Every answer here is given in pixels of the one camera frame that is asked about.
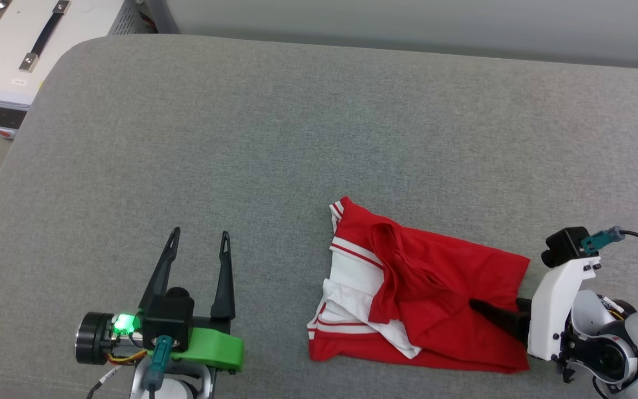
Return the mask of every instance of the white equipment box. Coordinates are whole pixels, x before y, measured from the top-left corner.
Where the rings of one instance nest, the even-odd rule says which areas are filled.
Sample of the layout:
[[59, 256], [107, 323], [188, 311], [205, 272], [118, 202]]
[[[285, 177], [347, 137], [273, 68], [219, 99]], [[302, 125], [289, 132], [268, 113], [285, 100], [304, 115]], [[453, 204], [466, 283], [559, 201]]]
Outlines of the white equipment box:
[[0, 135], [12, 139], [43, 80], [74, 45], [147, 33], [134, 0], [14, 0], [0, 19]]

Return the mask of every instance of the folded clothing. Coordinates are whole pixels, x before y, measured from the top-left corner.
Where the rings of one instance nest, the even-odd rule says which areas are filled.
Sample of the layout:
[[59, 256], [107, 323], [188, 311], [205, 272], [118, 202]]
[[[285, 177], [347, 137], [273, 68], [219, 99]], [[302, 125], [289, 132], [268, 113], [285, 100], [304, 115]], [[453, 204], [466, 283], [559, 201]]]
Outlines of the folded clothing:
[[528, 369], [521, 343], [471, 310], [516, 311], [529, 260], [402, 227], [348, 197], [330, 206], [331, 273], [307, 324], [312, 360], [337, 355], [439, 369]]

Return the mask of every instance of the white stripe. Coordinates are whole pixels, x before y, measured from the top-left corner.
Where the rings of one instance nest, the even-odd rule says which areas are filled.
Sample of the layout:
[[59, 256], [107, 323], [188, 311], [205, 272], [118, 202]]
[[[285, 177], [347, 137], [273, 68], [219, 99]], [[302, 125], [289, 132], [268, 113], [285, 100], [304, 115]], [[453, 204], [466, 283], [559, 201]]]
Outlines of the white stripe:
[[341, 202], [334, 202], [333, 204], [329, 205], [329, 210], [331, 211], [331, 214], [334, 215], [334, 217], [336, 217], [337, 220], [341, 220], [341, 214], [344, 213], [344, 207], [342, 207]]
[[355, 252], [355, 253], [358, 253], [361, 256], [365, 256], [365, 257], [369, 258], [370, 260], [378, 263], [381, 266], [383, 265], [383, 263], [380, 262], [380, 259], [378, 258], [378, 256], [375, 256], [375, 253], [370, 252], [369, 250], [367, 250], [367, 249], [365, 249], [363, 247], [359, 247], [355, 243], [352, 243], [350, 241], [344, 240], [344, 238], [334, 237], [334, 239], [331, 240], [331, 243], [335, 243], [336, 245], [339, 245], [340, 247], [346, 248], [346, 249], [350, 250], [350, 252]]
[[321, 301], [319, 302], [319, 306], [317, 306], [317, 311], [314, 312], [314, 317], [312, 318], [312, 320], [309, 320], [309, 323], [307, 323], [307, 328], [316, 327], [316, 323], [314, 323], [314, 320], [317, 320], [317, 318], [319, 317], [319, 311], [321, 311], [321, 308], [323, 308], [324, 303], [326, 303], [326, 297], [321, 298]]

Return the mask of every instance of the gray couch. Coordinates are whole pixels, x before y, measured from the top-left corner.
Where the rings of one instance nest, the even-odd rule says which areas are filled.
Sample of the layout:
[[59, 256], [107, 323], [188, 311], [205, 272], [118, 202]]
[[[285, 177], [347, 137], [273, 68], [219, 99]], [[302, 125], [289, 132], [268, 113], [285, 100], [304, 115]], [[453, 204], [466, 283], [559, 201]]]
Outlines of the gray couch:
[[[76, 46], [0, 173], [0, 397], [84, 397], [107, 368], [75, 362], [78, 323], [135, 311], [175, 226], [170, 284], [198, 315], [233, 237], [246, 367], [220, 377], [221, 399], [596, 397], [544, 361], [511, 376], [310, 361], [343, 195], [531, 258], [529, 297], [547, 235], [638, 230], [638, 70], [199, 36]], [[638, 241], [603, 256], [585, 287], [638, 306]]]

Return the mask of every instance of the red garment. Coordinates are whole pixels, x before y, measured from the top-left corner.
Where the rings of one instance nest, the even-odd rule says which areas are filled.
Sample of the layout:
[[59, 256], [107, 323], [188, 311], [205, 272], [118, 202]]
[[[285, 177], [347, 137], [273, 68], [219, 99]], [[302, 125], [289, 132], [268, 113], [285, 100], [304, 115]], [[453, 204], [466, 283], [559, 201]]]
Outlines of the red garment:
[[[423, 349], [409, 359], [383, 335], [366, 333], [366, 325], [356, 320], [324, 323], [319, 320], [324, 311], [320, 308], [315, 324], [310, 325], [318, 326], [313, 331], [310, 328], [313, 360], [342, 354], [441, 369], [503, 373], [528, 369], [522, 344], [469, 306], [470, 299], [477, 299], [516, 311], [527, 258], [402, 227], [348, 197], [333, 205], [332, 212], [338, 220], [332, 250], [383, 271], [383, 283], [375, 292], [367, 321], [400, 320], [410, 344]], [[359, 331], [356, 324], [364, 330]]]

